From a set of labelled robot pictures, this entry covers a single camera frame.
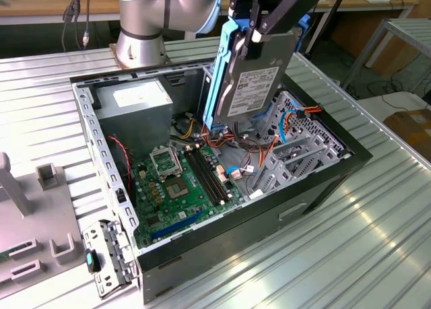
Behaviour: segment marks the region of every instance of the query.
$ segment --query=blue plastic bracket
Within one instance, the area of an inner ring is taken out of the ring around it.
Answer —
[[[217,103],[219,92],[222,88],[224,73],[232,54],[233,35],[235,35],[237,30],[243,31],[247,27],[248,20],[233,20],[232,18],[229,18],[229,20],[223,24],[222,34],[220,36],[220,45],[218,47],[217,57],[215,58],[213,77],[209,87],[207,103],[203,112],[203,122],[210,130],[214,129],[214,109],[216,107],[215,105]]]
[[[310,20],[310,16],[308,14],[305,14],[302,16],[300,21],[298,22],[299,27],[302,29],[301,36],[299,37],[296,46],[295,46],[295,52],[298,52],[302,45],[302,40],[304,40],[305,34],[307,33],[308,28],[310,27],[308,25],[308,21]]]

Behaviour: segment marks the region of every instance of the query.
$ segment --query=pcie slot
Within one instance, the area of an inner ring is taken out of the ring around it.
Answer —
[[[172,232],[175,232],[181,228],[184,228],[190,224],[193,224],[194,222],[196,222],[199,218],[199,216],[203,213],[203,211],[200,211],[199,213],[196,213],[186,219],[183,219],[182,221],[179,221],[175,224],[172,224],[171,226],[168,226],[166,228],[163,228],[161,230],[158,230],[157,232],[154,232],[153,234],[151,234],[151,238],[153,240],[159,238],[159,237],[163,237],[165,235],[168,235]]]

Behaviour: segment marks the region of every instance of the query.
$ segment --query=ribbed aluminum surface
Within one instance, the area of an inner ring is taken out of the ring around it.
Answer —
[[[218,39],[167,45],[172,60],[214,57]],[[107,49],[0,61],[0,147],[12,172],[65,167],[81,229],[109,212],[68,78],[118,69]],[[428,308],[431,173],[301,56],[287,73],[373,154],[315,212],[146,308]],[[139,308],[129,288],[102,302],[81,265],[12,295],[2,308]]]
[[[431,58],[431,20],[429,18],[395,18],[387,28]]]

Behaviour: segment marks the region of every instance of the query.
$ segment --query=cardboard box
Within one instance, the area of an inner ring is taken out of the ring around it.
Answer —
[[[431,111],[396,112],[383,123],[431,162]]]

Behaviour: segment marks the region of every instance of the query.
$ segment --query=motherboard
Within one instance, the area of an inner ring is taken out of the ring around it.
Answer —
[[[140,248],[244,202],[208,146],[165,147],[133,164],[132,171]]]

